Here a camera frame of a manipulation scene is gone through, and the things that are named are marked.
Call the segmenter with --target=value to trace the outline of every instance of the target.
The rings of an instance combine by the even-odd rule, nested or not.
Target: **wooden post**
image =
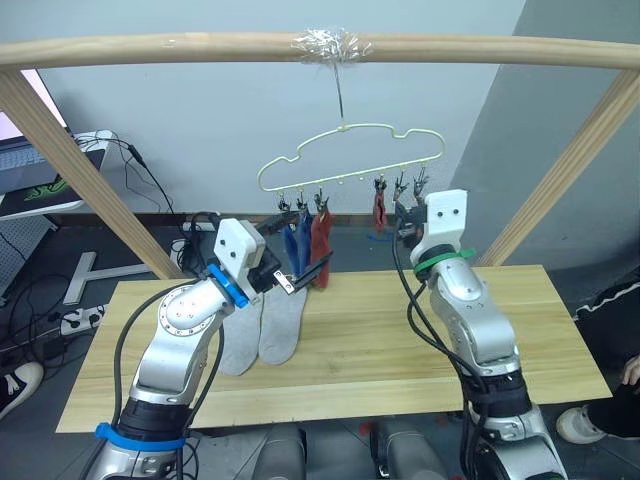
[[[0,108],[158,278],[182,278],[180,269],[60,126],[19,70],[0,72]]]
[[[478,265],[502,265],[602,150],[640,101],[640,72],[623,71]]]

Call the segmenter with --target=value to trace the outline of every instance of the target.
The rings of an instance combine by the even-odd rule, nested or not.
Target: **wooden frame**
[[[55,121],[20,69],[171,62],[299,62],[299,33],[175,33],[0,45],[0,108],[161,279],[180,271]],[[501,265],[573,184],[640,100],[640,45],[538,37],[357,34],[362,62],[517,63],[623,70],[553,167],[480,259]]]

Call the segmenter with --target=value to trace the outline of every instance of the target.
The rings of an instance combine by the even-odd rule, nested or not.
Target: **wooden table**
[[[541,266],[477,271],[513,322],[533,401],[545,404],[610,396]],[[118,284],[58,432],[92,431],[98,422],[111,418],[113,350],[120,329],[146,298],[176,283]],[[431,313],[426,294],[421,303]],[[241,377],[219,375],[194,426],[459,410],[460,385],[453,369],[442,354],[411,332],[406,306],[395,272],[332,274],[329,288],[309,294],[295,355],[281,366],[258,359]],[[122,362],[125,397],[155,331],[156,310],[157,305],[147,309],[127,338]],[[433,313],[431,318],[448,338]],[[216,345],[217,335],[211,342],[209,364]]]

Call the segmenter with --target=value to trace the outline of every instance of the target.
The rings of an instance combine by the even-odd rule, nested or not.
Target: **shoe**
[[[558,434],[567,442],[587,445],[607,436],[587,415],[587,407],[574,407],[564,412],[556,422]]]
[[[30,362],[0,377],[0,420],[36,391],[43,374],[42,365]]]

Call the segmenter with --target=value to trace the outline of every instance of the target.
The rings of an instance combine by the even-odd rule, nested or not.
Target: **blue cloth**
[[[287,251],[287,257],[289,257],[291,273],[296,277],[299,277],[300,260],[298,258],[298,243],[296,242],[296,237],[291,231],[291,227],[289,225],[282,229],[282,241],[284,243],[284,249]]]
[[[309,212],[300,214],[300,221],[298,222],[298,244],[300,246],[301,275],[311,263],[311,223],[313,223],[313,216]]]

